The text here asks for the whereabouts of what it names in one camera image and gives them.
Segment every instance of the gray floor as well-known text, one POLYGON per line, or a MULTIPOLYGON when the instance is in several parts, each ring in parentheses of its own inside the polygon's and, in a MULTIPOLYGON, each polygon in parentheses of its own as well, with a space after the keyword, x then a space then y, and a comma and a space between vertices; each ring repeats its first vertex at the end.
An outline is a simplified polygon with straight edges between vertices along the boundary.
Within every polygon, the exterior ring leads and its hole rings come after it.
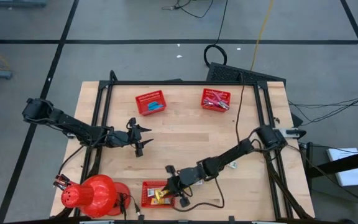
MULTIPOLYGON (((72 2, 50 0, 44 9, 0 9, 0 39, 59 39, 72 2)), ((173 2, 80 0, 68 39, 216 38, 224 1, 215 1, 204 19, 160 9, 173 2)), ((193 2, 189 11, 202 14, 208 3, 193 2)), ((358 0, 348 0, 348 4, 358 23, 358 0)), ((230 0, 222 39, 256 39, 268 5, 268 0, 230 0)), ((340 1, 286 0, 275 3, 264 39, 357 38, 340 1)), ((120 80, 205 80, 205 46, 65 45, 47 99, 73 114, 81 82, 107 79, 110 69, 120 80)), ((254 45, 221 46, 228 54, 228 65, 249 69, 254 45)), ((0 80, 0 205, 29 127, 22 121, 21 111, 27 98, 40 95, 56 48, 0 44, 0 54, 14 72, 12 80, 0 80)), ((222 60, 213 50, 208 58, 222 60)), ((261 45, 254 70, 286 78, 287 95, 294 103, 331 103, 358 97, 358 45, 261 45)), ((312 118, 326 112, 306 111, 312 118)), ((305 142, 358 147, 358 107, 304 129, 308 131, 302 139, 305 142)), ((56 131, 37 128, 6 222, 48 217, 55 192, 51 183, 66 143, 56 131)), ((312 199, 318 218, 351 218, 358 223, 358 204, 318 192, 312 192, 312 199)))

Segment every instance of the red desk lamp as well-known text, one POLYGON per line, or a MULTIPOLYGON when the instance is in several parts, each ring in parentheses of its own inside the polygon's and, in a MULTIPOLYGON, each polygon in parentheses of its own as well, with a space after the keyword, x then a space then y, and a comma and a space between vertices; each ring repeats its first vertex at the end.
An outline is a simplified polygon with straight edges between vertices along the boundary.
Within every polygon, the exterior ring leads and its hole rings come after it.
POLYGON ((127 195, 124 199, 126 209, 131 202, 129 188, 123 183, 112 181, 106 175, 95 175, 80 185, 62 174, 57 176, 53 184, 63 190, 61 200, 64 206, 78 207, 91 218, 119 215, 121 209, 117 202, 120 200, 120 193, 127 195))

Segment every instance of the blue object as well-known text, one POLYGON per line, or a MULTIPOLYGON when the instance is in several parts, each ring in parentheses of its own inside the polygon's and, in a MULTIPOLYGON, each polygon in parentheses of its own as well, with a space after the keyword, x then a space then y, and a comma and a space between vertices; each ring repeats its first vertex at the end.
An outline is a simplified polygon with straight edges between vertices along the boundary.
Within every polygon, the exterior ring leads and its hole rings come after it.
POLYGON ((163 105, 160 105, 156 101, 153 101, 153 102, 149 103, 147 105, 147 107, 148 107, 149 110, 157 110, 157 109, 160 109, 161 107, 163 107, 163 105))

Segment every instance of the wooden table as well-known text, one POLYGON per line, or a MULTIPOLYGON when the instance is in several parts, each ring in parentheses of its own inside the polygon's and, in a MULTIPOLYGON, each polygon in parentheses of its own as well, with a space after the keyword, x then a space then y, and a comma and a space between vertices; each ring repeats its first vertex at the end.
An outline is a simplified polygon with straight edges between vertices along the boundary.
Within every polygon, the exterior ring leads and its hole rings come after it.
MULTIPOLYGON (((142 182, 166 180, 170 176, 165 171, 166 165, 174 165, 176 169, 194 167, 196 161, 218 156, 237 144, 235 123, 241 88, 237 85, 114 85, 107 125, 114 126, 117 130, 126 130, 128 119, 136 117, 141 126, 152 129, 151 132, 142 134, 143 139, 155 140, 145 146, 144 155, 139 158, 135 157, 134 149, 130 146, 104 148, 99 173, 112 177, 116 182, 125 183, 140 205, 142 182), (200 106, 203 88, 230 92, 230 110, 225 113, 203 110, 200 106), (163 91, 167 109, 149 116, 139 115, 135 97, 155 90, 163 91)), ((292 127, 283 83, 270 82, 268 88, 273 115, 280 120, 280 123, 276 124, 277 128, 292 127)), ((91 123, 97 90, 98 82, 83 82, 75 118, 91 123)), ((265 120, 268 122, 262 90, 260 96, 265 120)), ((99 118, 102 117, 103 105, 102 101, 99 118)), ((246 86, 239 117, 240 139, 246 138, 259 126, 257 118, 254 89, 246 86)), ((296 140, 288 140, 288 143, 298 147, 296 140)), ((78 147, 76 139, 68 140, 65 158, 78 147)), ((80 181, 84 156, 85 150, 73 158, 62 171, 74 182, 80 181)), ((288 189, 305 211, 314 216, 300 153, 286 147, 282 150, 282 158, 288 189)), ((236 220, 274 220, 265 159, 260 153, 253 152, 239 158, 237 162, 237 169, 226 168, 218 177, 226 203, 223 209, 200 206, 190 212, 180 213, 166 208, 142 208, 141 212, 146 220, 228 220, 230 215, 234 215, 236 220)), ((193 193, 194 197, 190 198, 191 205, 198 202, 222 202, 214 181, 194 186, 193 193)), ((285 217, 279 188, 277 193, 281 214, 285 217)), ((51 215, 56 215, 63 209, 60 195, 61 190, 57 189, 51 215)), ((127 214, 128 219, 137 220, 132 202, 127 214)), ((117 220, 123 219, 123 216, 103 218, 117 220)))

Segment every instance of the small red basket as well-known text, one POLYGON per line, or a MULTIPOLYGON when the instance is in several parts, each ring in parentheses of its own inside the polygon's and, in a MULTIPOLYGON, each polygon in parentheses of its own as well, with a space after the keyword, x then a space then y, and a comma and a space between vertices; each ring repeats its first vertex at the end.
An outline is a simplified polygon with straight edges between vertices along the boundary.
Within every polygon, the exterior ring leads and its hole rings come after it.
POLYGON ((215 97, 215 95, 212 94, 212 92, 215 92, 217 94, 221 94, 221 99, 222 100, 226 100, 227 101, 227 105, 230 106, 230 93, 229 92, 225 92, 225 91, 221 91, 221 90, 212 90, 212 89, 207 89, 205 88, 203 90, 203 96, 201 97, 201 106, 204 108, 204 109, 207 109, 207 110, 215 110, 215 111, 219 111, 219 112, 226 112, 227 110, 225 110, 224 108, 220 108, 218 106, 208 106, 208 105, 205 105, 203 103, 204 99, 206 97, 209 97, 211 99, 213 99, 215 97))
POLYGON ((167 181, 143 181, 142 183, 142 208, 172 208, 175 206, 175 199, 171 199, 169 205, 151 205, 152 198, 147 196, 147 189, 156 189, 166 186, 167 181))
POLYGON ((151 93, 146 93, 141 96, 136 97, 137 109, 141 115, 149 115, 152 113, 156 113, 159 111, 165 110, 167 104, 165 103, 164 95, 161 90, 157 90, 151 93), (149 103, 156 101, 158 104, 163 105, 161 108, 157 110, 149 110, 147 106, 149 103))

